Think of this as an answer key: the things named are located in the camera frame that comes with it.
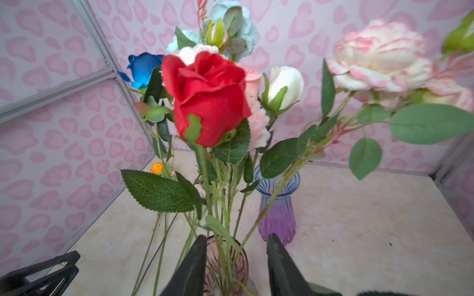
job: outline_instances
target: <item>light blue flower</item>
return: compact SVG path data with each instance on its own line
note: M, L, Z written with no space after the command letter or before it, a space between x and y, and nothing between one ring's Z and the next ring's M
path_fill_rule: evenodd
M227 9L233 6L242 7L242 25L237 31L237 36L244 38L247 41L247 46L241 52L237 53L237 61L245 56L248 56L254 50L255 44L257 44L257 27L250 17L250 11L247 7L243 6L240 2L231 0L217 0L212 7L210 12L210 19L213 23L216 23L220 18L224 19L224 15Z
M201 34L200 32L192 31L192 30L183 30L182 33L188 37L189 40L194 41L196 43L202 43L205 44L204 40L201 39ZM178 50L178 39L176 38L176 35L173 36L173 41L168 44L168 47L166 48L166 53L170 54L173 51Z
M144 89L150 82L153 69L161 67L163 57L164 55L162 54L154 55L149 53L142 53L139 56L133 54L129 55L128 61L130 62L130 65L127 66L127 69L132 70L132 76L135 82L132 82L125 73L118 72L123 80L132 83L133 88Z

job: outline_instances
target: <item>pink flower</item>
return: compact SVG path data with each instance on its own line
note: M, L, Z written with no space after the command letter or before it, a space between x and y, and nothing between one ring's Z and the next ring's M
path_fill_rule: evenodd
M379 100L371 92L356 94L356 99L393 108L400 96L429 78L432 63L421 57L425 47L423 36L403 23L385 24L377 19L337 42L336 60L328 61L328 67L340 88L380 92Z
M474 107L470 89L457 84L453 79L431 79L425 83L430 91L423 95L423 101L434 104L452 105L468 112Z
M250 107L252 115L247 118L250 126L250 145L249 151L258 147L265 147L268 139L270 139L270 132L266 126L270 122L270 118L266 115L265 109L258 101L258 90L262 83L262 75L257 72L257 68L250 68L248 66L238 64L238 66L245 70L245 95L247 103Z
M258 73L258 68L250 68L246 65L237 64L240 68L245 70L245 94L247 96L257 98L258 90L262 84L262 75Z

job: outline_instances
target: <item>pink wall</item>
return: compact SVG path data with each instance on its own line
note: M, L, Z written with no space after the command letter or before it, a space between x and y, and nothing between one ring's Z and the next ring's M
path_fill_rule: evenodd
M444 184L444 192L474 239L474 153Z
M0 2L0 107L102 68L71 1ZM0 276L52 258L153 149L114 80L0 125Z
M113 81L0 126L0 275L59 254L153 155Z
M195 0L89 0L102 30L125 69L129 54L148 51L164 54L174 27L197 29ZM256 22L259 41L253 54L242 60L269 72L273 66L298 68L305 89L298 103L275 124L275 140L295 137L305 124L321 115L320 80L323 56L331 56L334 43L371 19L403 21L427 39L426 57L437 57L443 37L458 26L473 7L472 0L241 0ZM473 86L474 72L461 73L461 82ZM353 100L347 107L354 112ZM394 140L387 125L366 129L384 149L381 168L430 172L449 143L419 146ZM347 164L352 145L362 132L343 136L331 146L323 162ZM176 143L185 148L183 143Z
M0 107L102 69L71 1L0 2Z

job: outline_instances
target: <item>purple glass vase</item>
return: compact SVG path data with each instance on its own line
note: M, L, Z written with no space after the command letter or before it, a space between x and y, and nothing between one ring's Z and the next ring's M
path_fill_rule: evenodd
M268 204L268 200L278 186L278 181L281 176L273 179L264 179L260 171L260 166L257 166L254 171L255 180L263 179L258 185L257 191L262 194L260 199L260 210L259 214L263 211L264 207ZM268 236L272 233L278 235L283 246L286 246L293 240L296 234L296 221L293 212L291 194L298 189L300 186L300 174L296 175L285 185L280 194L276 197L275 201L268 209L268 213L258 224L258 232L262 235L264 241L267 241Z

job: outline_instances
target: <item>marble tabletop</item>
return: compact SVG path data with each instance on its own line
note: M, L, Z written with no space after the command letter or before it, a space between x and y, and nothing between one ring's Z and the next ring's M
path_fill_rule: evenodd
M175 170L188 179L196 175L195 163L193 153L176 152ZM305 166L300 174L301 185L292 195L296 236L286 250L307 281L344 296L372 289L474 295L474 242L429 177L373 172L358 181L348 169L316 165ZM234 205L241 198L237 195ZM259 205L258 193L247 197L238 240L254 223ZM233 221L238 207L232 210ZM71 249L81 255L80 271L65 295L130 295L155 221L155 212L141 207L128 190L122 192ZM151 254L163 232L162 217ZM158 295L188 233L186 220L178 215L166 240ZM245 250L258 294L270 295L266 242L258 231ZM158 256L139 296L153 294L157 265Z

